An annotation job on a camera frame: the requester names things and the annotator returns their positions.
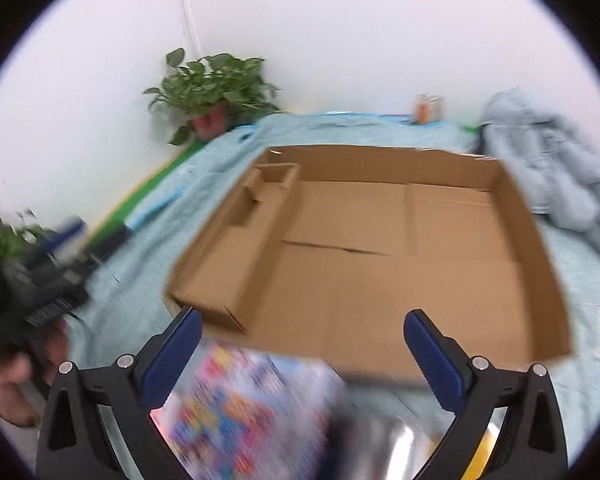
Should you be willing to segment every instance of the blue gripper pad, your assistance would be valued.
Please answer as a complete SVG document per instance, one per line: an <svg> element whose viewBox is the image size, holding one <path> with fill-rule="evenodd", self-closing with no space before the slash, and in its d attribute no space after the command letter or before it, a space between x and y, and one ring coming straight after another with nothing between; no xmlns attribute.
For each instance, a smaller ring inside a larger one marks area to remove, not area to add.
<svg viewBox="0 0 600 480"><path fill-rule="evenodd" d="M80 234L85 227L84 220L80 217L72 216L67 219L63 226L58 229L58 233L40 242L39 248L45 253L51 253L58 247L63 245L67 240L73 238L75 235Z"/></svg>
<svg viewBox="0 0 600 480"><path fill-rule="evenodd" d="M202 338L202 317L190 310L158 350L142 374L141 403L147 411L160 408L173 390Z"/></svg>
<svg viewBox="0 0 600 480"><path fill-rule="evenodd" d="M464 409L462 376L416 312L404 317L404 341L443 410Z"/></svg>

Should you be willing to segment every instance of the colorful box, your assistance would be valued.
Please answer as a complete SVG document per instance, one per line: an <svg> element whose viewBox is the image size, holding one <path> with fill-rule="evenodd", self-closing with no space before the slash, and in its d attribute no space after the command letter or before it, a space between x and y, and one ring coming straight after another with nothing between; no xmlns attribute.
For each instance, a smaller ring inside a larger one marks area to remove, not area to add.
<svg viewBox="0 0 600 480"><path fill-rule="evenodd" d="M212 343L152 412L196 480L308 480L344 382L324 361Z"/></svg>

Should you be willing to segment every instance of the cardboard box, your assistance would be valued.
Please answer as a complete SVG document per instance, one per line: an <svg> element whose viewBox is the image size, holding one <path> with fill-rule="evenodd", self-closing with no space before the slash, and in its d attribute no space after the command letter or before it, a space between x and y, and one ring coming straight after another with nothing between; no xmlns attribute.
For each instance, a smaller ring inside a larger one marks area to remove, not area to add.
<svg viewBox="0 0 600 480"><path fill-rule="evenodd" d="M497 160L372 146L269 148L177 261L172 314L342 374L420 377L402 336L422 308L469 355L519 368L570 353L564 300Z"/></svg>

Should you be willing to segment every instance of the small jar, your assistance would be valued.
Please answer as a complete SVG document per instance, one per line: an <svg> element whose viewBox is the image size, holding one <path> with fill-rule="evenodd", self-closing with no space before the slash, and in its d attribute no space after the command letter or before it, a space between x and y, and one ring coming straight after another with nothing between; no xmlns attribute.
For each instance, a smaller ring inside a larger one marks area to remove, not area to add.
<svg viewBox="0 0 600 480"><path fill-rule="evenodd" d="M417 124L437 123L443 116L442 96L420 94L416 101L415 121Z"/></svg>

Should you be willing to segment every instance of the light blue cloth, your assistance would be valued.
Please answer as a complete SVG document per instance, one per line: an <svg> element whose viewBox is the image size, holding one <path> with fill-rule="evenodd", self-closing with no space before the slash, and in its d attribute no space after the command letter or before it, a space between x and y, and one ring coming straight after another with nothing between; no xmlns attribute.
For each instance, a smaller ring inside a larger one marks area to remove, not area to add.
<svg viewBox="0 0 600 480"><path fill-rule="evenodd" d="M476 140L448 123L423 128L367 115L282 114L217 138L135 209L128 222L137 226L166 198L176 198L90 280L91 301L77 312L90 330L69 319L71 359L80 368L109 365L123 353L138 352L168 325L162 291L171 266L266 146L358 144L471 152ZM575 234L544 224L541 230L565 288L578 351L552 368L573 459L600 416L600 257ZM432 432L445 431L451 421L427 390L353 386L348 401L357 409L415 414ZM123 468L130 478L140 478L109 411L104 415Z"/></svg>

